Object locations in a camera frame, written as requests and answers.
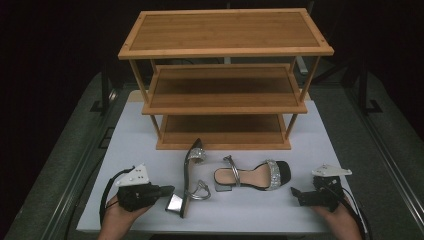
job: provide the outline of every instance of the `sandal strap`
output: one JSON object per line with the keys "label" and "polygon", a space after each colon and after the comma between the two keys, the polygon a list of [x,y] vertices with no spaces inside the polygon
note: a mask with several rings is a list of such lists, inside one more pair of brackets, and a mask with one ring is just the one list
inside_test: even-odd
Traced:
{"label": "sandal strap", "polygon": [[228,155],[226,157],[224,157],[224,161],[228,161],[231,165],[231,168],[233,169],[233,173],[234,173],[234,178],[236,179],[236,187],[240,187],[240,176],[238,174],[238,170],[236,165],[234,164],[233,159],[231,158],[231,155]]}
{"label": "sandal strap", "polygon": [[268,188],[266,188],[266,191],[272,191],[281,186],[281,173],[280,168],[278,167],[277,162],[274,160],[268,159],[265,161],[268,163],[269,169],[271,171],[271,181]]}

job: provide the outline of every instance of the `sandal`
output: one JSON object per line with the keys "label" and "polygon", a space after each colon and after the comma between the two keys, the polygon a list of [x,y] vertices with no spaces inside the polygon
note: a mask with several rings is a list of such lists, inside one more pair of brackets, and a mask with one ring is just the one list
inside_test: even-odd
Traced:
{"label": "sandal", "polygon": [[215,190],[231,191],[232,187],[253,187],[260,191],[271,191],[286,184],[291,179],[290,167],[285,161],[266,160],[254,170],[238,170],[230,156],[224,158],[231,168],[215,171]]}

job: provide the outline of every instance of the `white device part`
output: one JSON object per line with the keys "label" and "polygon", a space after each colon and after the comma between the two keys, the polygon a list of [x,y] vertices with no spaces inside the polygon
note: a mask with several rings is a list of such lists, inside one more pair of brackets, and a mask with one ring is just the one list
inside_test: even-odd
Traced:
{"label": "white device part", "polygon": [[324,164],[316,170],[312,171],[312,175],[318,177],[334,177],[334,176],[344,176],[352,175],[352,171],[349,169],[343,169],[339,167],[334,167],[328,164]]}
{"label": "white device part", "polygon": [[116,182],[116,186],[132,186],[149,183],[149,176],[147,176],[147,169],[144,163],[134,168],[131,172],[127,173],[119,181]]}

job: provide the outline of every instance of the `person's left hand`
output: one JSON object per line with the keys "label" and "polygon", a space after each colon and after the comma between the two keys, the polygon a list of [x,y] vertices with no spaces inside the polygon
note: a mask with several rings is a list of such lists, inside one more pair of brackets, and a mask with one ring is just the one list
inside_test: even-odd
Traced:
{"label": "person's left hand", "polygon": [[134,221],[143,215],[152,206],[144,207],[133,212],[128,212],[119,206],[118,197],[115,195],[109,200],[103,219],[102,228],[97,239],[121,239],[130,230]]}

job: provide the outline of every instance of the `beige insole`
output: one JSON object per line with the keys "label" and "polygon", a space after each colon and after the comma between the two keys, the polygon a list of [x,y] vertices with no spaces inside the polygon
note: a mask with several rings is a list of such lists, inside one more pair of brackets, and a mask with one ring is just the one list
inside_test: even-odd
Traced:
{"label": "beige insole", "polygon": [[[250,184],[257,187],[269,187],[271,171],[268,164],[263,164],[252,171],[239,170],[240,183]],[[215,180],[219,184],[235,184],[236,179],[232,169],[218,169],[215,172]]]}

